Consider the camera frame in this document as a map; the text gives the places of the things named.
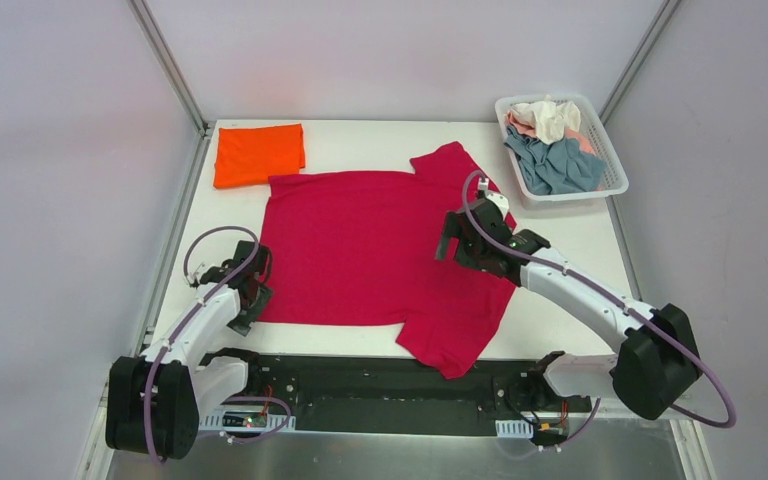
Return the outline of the crimson red t shirt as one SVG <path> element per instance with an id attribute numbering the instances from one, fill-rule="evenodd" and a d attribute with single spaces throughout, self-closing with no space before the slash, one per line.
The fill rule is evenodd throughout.
<path id="1" fill-rule="evenodd" d="M 261 242 L 272 255 L 269 323 L 397 324 L 397 341 L 445 378 L 463 376 L 495 336 L 508 281 L 435 257 L 476 163 L 458 142 L 411 170 L 275 176 Z"/>

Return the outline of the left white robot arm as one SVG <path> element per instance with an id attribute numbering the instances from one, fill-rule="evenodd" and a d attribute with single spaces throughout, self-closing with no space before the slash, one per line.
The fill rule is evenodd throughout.
<path id="1" fill-rule="evenodd" d="M 182 459 L 206 414 L 231 396 L 246 405 L 263 396 L 265 378 L 249 367 L 248 356 L 210 347 L 224 331 L 249 333 L 271 299 L 271 267 L 268 247 L 241 240 L 220 265 L 186 273 L 195 297 L 184 312 L 150 346 L 109 370 L 108 447 Z"/>

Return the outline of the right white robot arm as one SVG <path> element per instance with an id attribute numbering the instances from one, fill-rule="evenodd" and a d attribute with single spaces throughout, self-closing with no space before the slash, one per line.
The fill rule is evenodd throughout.
<path id="1" fill-rule="evenodd" d="M 655 420 L 701 377 L 695 337 L 680 308 L 624 298 L 573 268 L 535 232 L 512 231 L 497 195 L 446 214 L 437 259 L 446 259 L 450 241 L 459 265 L 550 300 L 610 347 L 603 355 L 553 351 L 540 359 L 525 375 L 536 407 L 550 410 L 572 396 L 607 397 Z"/>

